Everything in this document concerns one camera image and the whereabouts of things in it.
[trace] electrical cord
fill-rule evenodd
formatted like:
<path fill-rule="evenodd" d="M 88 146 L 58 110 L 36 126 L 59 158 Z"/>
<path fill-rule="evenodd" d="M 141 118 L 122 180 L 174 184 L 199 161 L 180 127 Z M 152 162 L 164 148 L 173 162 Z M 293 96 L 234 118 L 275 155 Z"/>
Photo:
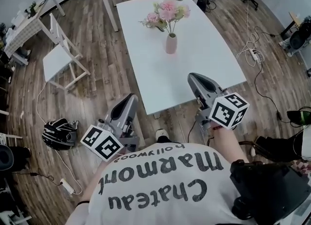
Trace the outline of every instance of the electrical cord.
<path fill-rule="evenodd" d="M 72 171 L 71 169 L 68 167 L 68 165 L 64 162 L 63 158 L 60 156 L 59 152 L 56 151 L 56 153 L 59 155 L 60 159 L 62 160 L 63 164 L 67 167 L 67 169 L 69 170 L 73 180 L 80 186 L 81 188 L 81 191 L 79 193 L 76 193 L 76 191 L 74 191 L 72 194 L 75 194 L 75 195 L 80 195 L 82 192 L 83 192 L 83 188 L 82 186 L 79 184 L 79 182 L 77 181 L 77 179 L 75 179 L 74 175 L 72 174 Z"/>
<path fill-rule="evenodd" d="M 39 101 L 39 96 L 40 96 L 40 94 L 42 93 L 42 91 L 44 90 L 44 88 L 45 88 L 46 85 L 47 85 L 47 82 L 44 84 L 42 90 L 40 91 L 40 93 L 39 93 L 38 96 L 37 96 L 37 105 L 36 105 L 37 114 L 38 114 L 38 116 L 40 117 L 40 119 L 43 121 L 44 124 L 45 124 L 46 122 L 44 121 L 44 119 L 42 119 L 41 115 L 40 115 L 39 112 L 38 112 L 38 101 Z M 68 167 L 68 165 L 64 162 L 64 160 L 63 160 L 63 158 L 60 156 L 59 152 L 56 151 L 56 153 L 58 154 L 58 156 L 59 156 L 60 159 L 62 160 L 63 164 L 64 164 L 64 165 L 67 167 L 67 169 L 69 170 L 69 172 L 70 172 L 70 174 L 71 174 L 73 180 L 74 180 L 74 181 L 80 186 L 80 188 L 81 188 L 81 191 L 80 191 L 79 193 L 76 193 L 76 192 L 74 191 L 72 194 L 75 194 L 75 195 L 81 194 L 81 193 L 83 192 L 82 186 L 79 184 L 79 182 L 77 181 L 77 179 L 73 176 L 73 173 L 72 173 L 71 169 L 70 169 L 70 168 Z"/>
<path fill-rule="evenodd" d="M 211 3 L 213 3 L 213 4 L 215 5 L 215 7 L 214 7 L 214 8 L 211 8 L 211 7 L 210 7 Z M 205 12 L 206 12 L 206 13 L 210 13 L 211 11 L 215 10 L 215 9 L 216 9 L 216 7 L 217 7 L 217 5 L 216 5 L 216 3 L 215 3 L 215 2 L 213 2 L 213 1 L 211 1 L 211 0 L 207 0 L 206 10 L 205 10 Z"/>
<path fill-rule="evenodd" d="M 254 30 L 255 30 L 255 32 L 257 33 L 258 37 L 259 37 L 259 34 L 258 34 L 258 32 L 256 31 L 256 28 L 259 28 L 259 29 L 261 30 L 261 33 L 267 34 L 267 35 L 269 35 L 270 37 L 281 36 L 281 33 L 280 33 L 280 34 L 277 34 L 277 35 L 276 35 L 276 34 L 272 34 L 272 33 L 267 33 L 267 32 L 264 32 L 263 29 L 262 29 L 261 27 L 255 26 L 255 27 L 254 27 Z"/>
<path fill-rule="evenodd" d="M 258 51 L 258 50 L 256 49 L 256 43 L 259 41 L 260 37 L 257 38 L 256 34 L 254 34 L 254 33 L 250 33 L 250 36 L 249 36 L 248 12 L 249 12 L 249 3 L 247 3 L 247 21 L 246 21 L 246 24 L 247 24 L 247 42 L 246 42 L 246 44 L 244 45 L 242 51 L 241 51 L 240 53 L 237 54 L 237 56 L 236 56 L 235 59 L 237 60 L 237 59 L 239 58 L 239 56 L 240 56 L 242 53 L 244 53 L 244 57 L 245 57 L 245 60 L 246 60 L 246 62 L 248 63 L 248 65 L 251 66 L 251 67 L 255 67 L 256 62 L 257 62 L 258 64 L 262 64 L 262 62 L 264 61 L 264 55 L 263 55 L 260 51 Z M 249 51 L 249 52 L 252 51 L 254 54 L 257 54 L 257 58 L 258 58 L 258 59 L 255 60 L 255 62 L 254 62 L 253 65 L 250 64 L 250 63 L 248 62 L 248 60 L 247 60 L 247 57 L 246 57 L 246 52 L 247 52 L 247 51 Z"/>
<path fill-rule="evenodd" d="M 38 96 L 37 96 L 37 105 L 35 106 L 35 109 L 36 109 L 36 111 L 37 111 L 37 114 L 38 114 L 38 116 L 40 117 L 40 119 L 43 121 L 43 123 L 46 123 L 45 121 L 44 121 L 44 119 L 42 119 L 42 117 L 41 117 L 41 115 L 39 114 L 39 112 L 38 112 L 38 101 L 39 101 L 39 96 L 40 96 L 40 94 L 42 93 L 42 91 L 44 90 L 44 88 L 45 88 L 45 86 L 47 85 L 47 83 L 48 82 L 45 82 L 45 84 L 44 84 L 44 86 L 43 86 L 43 89 L 40 91 L 40 93 L 38 94 Z"/>
<path fill-rule="evenodd" d="M 52 175 L 48 175 L 48 176 L 44 175 L 40 168 L 38 168 L 38 172 L 37 173 L 12 173 L 12 174 L 16 174 L 16 175 L 30 175 L 30 176 L 42 176 L 42 177 L 45 177 L 46 179 L 48 179 L 49 181 L 51 181 L 56 186 L 61 186 L 63 184 L 62 182 L 60 182 L 59 184 L 56 184 L 54 182 L 55 178 Z"/>
<path fill-rule="evenodd" d="M 189 143 L 189 136 L 190 136 L 190 133 L 191 133 L 191 131 L 193 130 L 195 124 L 196 124 L 196 121 L 193 123 L 192 128 L 190 129 L 190 131 L 189 131 L 189 133 L 188 133 L 188 140 L 187 140 L 187 143 Z"/>
<path fill-rule="evenodd" d="M 258 74 L 256 75 L 255 79 L 254 79 L 254 85 L 255 85 L 255 89 L 258 93 L 258 95 L 260 95 L 261 97 L 264 97 L 264 98 L 268 98 L 270 101 L 272 101 L 272 103 L 274 104 L 274 106 L 276 107 L 276 111 L 277 111 L 277 116 L 279 118 L 279 120 L 283 123 L 290 123 L 290 121 L 283 121 L 282 118 L 281 118 L 281 113 L 279 112 L 275 102 L 269 97 L 269 96 L 265 96 L 265 95 L 262 95 L 259 91 L 258 91 L 258 88 L 257 88 L 257 85 L 256 85 L 256 80 L 257 80 L 257 77 L 259 76 L 259 74 L 262 72 L 262 69 L 263 69 L 263 63 L 261 63 L 261 68 L 260 68 L 260 71 L 258 72 Z"/>

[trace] black helmet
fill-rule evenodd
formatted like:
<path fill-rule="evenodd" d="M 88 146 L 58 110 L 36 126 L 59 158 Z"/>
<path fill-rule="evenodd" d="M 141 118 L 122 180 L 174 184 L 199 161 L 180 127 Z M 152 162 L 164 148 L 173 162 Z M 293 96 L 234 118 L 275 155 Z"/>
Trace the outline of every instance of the black helmet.
<path fill-rule="evenodd" d="M 77 140 L 78 121 L 68 123 L 64 118 L 50 121 L 44 125 L 43 141 L 55 150 L 68 150 Z"/>

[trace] artificial flower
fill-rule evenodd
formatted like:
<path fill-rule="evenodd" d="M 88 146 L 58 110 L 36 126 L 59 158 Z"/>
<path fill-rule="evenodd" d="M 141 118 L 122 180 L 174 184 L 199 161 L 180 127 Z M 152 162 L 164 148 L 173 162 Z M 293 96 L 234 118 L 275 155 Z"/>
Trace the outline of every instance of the artificial flower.
<path fill-rule="evenodd" d="M 160 8 L 162 10 L 167 10 L 167 11 L 172 11 L 172 10 L 176 10 L 176 1 L 174 0 L 165 0 L 160 4 Z"/>
<path fill-rule="evenodd" d="M 175 18 L 176 11 L 175 10 L 159 10 L 159 16 L 161 19 L 170 21 Z"/>
<path fill-rule="evenodd" d="M 147 16 L 147 20 L 150 23 L 156 23 L 159 21 L 159 14 L 156 13 L 149 13 Z"/>
<path fill-rule="evenodd" d="M 183 8 L 184 11 L 184 17 L 189 17 L 190 16 L 190 9 L 188 5 L 182 5 L 181 6 Z"/>

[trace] flower vase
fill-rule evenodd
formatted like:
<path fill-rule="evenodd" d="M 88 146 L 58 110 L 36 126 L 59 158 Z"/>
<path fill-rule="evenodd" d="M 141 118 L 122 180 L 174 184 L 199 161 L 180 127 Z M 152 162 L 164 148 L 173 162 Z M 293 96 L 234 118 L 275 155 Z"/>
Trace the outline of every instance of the flower vase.
<path fill-rule="evenodd" d="M 166 38 L 165 51 L 167 54 L 174 54 L 177 49 L 177 36 L 174 33 L 171 33 Z"/>

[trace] white folding chair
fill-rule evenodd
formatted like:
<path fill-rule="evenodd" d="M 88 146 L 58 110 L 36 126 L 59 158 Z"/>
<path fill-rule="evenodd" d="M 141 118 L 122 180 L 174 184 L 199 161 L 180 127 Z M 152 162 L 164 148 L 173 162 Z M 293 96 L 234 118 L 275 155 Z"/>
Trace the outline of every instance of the white folding chair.
<path fill-rule="evenodd" d="M 65 33 L 63 32 L 62 28 L 57 23 L 52 13 L 50 14 L 50 16 L 51 16 L 50 32 L 54 38 L 53 42 L 57 44 L 57 46 L 43 58 L 43 69 L 44 69 L 45 81 L 63 90 L 67 90 L 69 87 L 71 87 L 73 84 L 75 84 L 78 80 L 80 80 L 85 75 L 90 75 L 90 72 L 79 62 L 78 59 L 82 58 L 83 56 L 78 51 L 77 47 L 75 47 L 74 44 L 65 35 Z M 76 56 L 73 56 L 70 53 L 68 44 L 77 53 Z M 77 77 L 75 76 L 73 68 L 72 68 L 72 62 L 75 62 L 84 71 L 81 75 Z M 54 81 L 54 77 L 59 72 L 63 71 L 68 65 L 70 67 L 73 81 L 70 82 L 66 86 L 61 86 L 60 84 Z"/>

